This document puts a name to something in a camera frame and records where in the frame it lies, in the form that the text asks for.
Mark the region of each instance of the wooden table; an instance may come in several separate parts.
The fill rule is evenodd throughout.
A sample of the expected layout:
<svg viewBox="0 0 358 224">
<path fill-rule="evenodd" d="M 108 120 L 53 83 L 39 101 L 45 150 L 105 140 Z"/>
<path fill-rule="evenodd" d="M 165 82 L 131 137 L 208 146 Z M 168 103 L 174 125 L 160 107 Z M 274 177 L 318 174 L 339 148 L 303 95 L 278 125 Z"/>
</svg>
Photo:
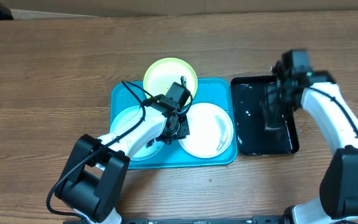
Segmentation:
<svg viewBox="0 0 358 224">
<path fill-rule="evenodd" d="M 0 21 L 0 223 L 61 223 L 45 207 L 47 193 L 75 141 L 108 132 L 111 90 L 122 79 L 141 80 L 164 57 L 186 60 L 200 78 L 266 75 L 292 48 L 331 71 L 358 116 L 358 11 Z M 294 156 L 133 170 L 119 213 L 240 218 L 307 202 L 332 155 L 304 111 L 295 119 Z"/>
</svg>

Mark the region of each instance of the wood grain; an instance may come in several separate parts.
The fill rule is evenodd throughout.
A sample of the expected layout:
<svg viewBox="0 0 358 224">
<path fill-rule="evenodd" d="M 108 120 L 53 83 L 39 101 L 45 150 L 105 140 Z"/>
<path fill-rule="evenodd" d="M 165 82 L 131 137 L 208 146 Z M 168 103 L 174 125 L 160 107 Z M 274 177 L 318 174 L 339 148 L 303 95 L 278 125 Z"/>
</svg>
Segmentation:
<svg viewBox="0 0 358 224">
<path fill-rule="evenodd" d="M 186 60 L 200 78 L 266 75 L 293 48 L 331 71 L 358 116 L 358 11 L 0 21 L 0 223 L 61 223 L 46 195 L 75 141 L 108 132 L 111 90 L 122 79 L 141 80 L 164 57 Z M 307 113 L 295 119 L 294 156 L 132 170 L 119 212 L 239 218 L 312 199 L 332 155 Z"/>
</svg>

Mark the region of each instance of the round plate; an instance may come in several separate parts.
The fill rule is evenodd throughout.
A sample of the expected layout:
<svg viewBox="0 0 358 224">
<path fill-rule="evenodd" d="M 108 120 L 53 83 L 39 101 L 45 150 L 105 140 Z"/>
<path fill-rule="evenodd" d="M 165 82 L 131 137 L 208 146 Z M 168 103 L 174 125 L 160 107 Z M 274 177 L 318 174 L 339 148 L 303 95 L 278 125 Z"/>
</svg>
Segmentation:
<svg viewBox="0 0 358 224">
<path fill-rule="evenodd" d="M 233 139 L 233 123 L 229 115 L 211 103 L 198 103 L 187 112 L 190 135 L 179 140 L 186 152 L 199 158 L 222 154 Z"/>
<path fill-rule="evenodd" d="M 181 84 L 181 77 L 185 77 L 185 86 L 194 97 L 198 86 L 196 72 L 187 62 L 178 58 L 163 58 L 154 62 L 144 75 L 143 88 L 153 96 L 165 95 L 173 82 Z"/>
<path fill-rule="evenodd" d="M 123 124 L 125 124 L 130 119 L 132 119 L 140 110 L 141 110 L 141 108 L 139 106 L 131 106 L 131 107 L 123 110 L 121 113 L 119 113 L 116 116 L 116 118 L 114 119 L 114 121 L 112 121 L 112 123 L 111 123 L 110 133 L 113 132 L 114 130 L 120 128 Z M 154 142 L 152 143 L 151 146 L 143 146 L 142 149 L 140 149 L 131 158 L 131 160 L 141 161 L 144 159 L 148 159 L 148 158 L 156 155 L 156 153 L 159 152 L 159 150 L 162 148 L 163 145 L 164 145 L 163 142 L 158 142 L 158 141 L 154 140 Z"/>
</svg>

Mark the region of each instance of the black tray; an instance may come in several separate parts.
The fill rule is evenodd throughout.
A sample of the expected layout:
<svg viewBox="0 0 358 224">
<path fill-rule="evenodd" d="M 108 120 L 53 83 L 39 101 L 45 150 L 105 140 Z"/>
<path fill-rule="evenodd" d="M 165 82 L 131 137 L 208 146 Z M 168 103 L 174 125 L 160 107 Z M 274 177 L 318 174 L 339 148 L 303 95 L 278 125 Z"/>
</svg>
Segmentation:
<svg viewBox="0 0 358 224">
<path fill-rule="evenodd" d="M 260 101 L 265 97 L 267 85 L 274 82 L 273 76 L 239 77 L 231 81 L 237 146 L 243 155 L 293 154 L 299 150 L 292 114 L 283 128 L 265 130 Z"/>
</svg>

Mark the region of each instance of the blue placemat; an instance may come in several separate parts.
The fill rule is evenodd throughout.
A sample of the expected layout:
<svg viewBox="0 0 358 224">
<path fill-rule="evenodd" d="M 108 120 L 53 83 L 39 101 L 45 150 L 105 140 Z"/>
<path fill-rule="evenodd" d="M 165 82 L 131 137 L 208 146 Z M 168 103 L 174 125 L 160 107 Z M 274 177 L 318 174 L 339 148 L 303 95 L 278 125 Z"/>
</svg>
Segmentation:
<svg viewBox="0 0 358 224">
<path fill-rule="evenodd" d="M 143 82 L 133 82 L 143 87 Z M 144 92 L 138 88 L 130 86 L 131 90 L 141 99 L 146 99 Z M 231 101 L 230 85 L 222 78 L 200 78 L 198 79 L 198 89 L 193 103 L 212 103 L 221 107 L 228 113 L 234 122 L 234 113 Z M 129 93 L 122 83 L 118 84 L 111 93 L 110 125 L 114 118 L 124 109 L 139 105 L 137 100 Z M 153 157 L 143 161 L 131 161 L 130 169 L 152 169 L 169 167 L 196 167 L 224 165 L 231 163 L 237 156 L 236 130 L 231 145 L 226 151 L 214 158 L 201 159 L 187 153 L 178 141 L 164 147 Z"/>
</svg>

